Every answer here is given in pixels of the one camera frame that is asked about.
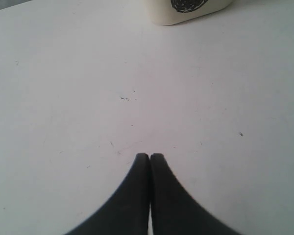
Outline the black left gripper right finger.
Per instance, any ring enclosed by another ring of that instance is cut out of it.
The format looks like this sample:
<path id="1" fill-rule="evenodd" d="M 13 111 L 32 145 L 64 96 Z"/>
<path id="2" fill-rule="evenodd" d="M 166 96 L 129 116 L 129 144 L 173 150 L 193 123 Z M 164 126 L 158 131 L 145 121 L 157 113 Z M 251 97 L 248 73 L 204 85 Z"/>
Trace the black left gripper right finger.
<path id="1" fill-rule="evenodd" d="M 171 171 L 165 157 L 150 157 L 151 218 L 155 235 L 237 235 L 198 204 Z"/>

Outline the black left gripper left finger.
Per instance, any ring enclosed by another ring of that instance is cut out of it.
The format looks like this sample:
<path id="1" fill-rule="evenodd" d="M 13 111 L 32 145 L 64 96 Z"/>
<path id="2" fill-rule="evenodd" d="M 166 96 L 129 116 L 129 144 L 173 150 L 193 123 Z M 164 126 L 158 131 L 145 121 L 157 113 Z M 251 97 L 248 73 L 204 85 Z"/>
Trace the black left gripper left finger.
<path id="1" fill-rule="evenodd" d="M 126 177 L 111 197 L 69 235 L 147 235 L 150 194 L 150 159 L 136 155 Z"/>

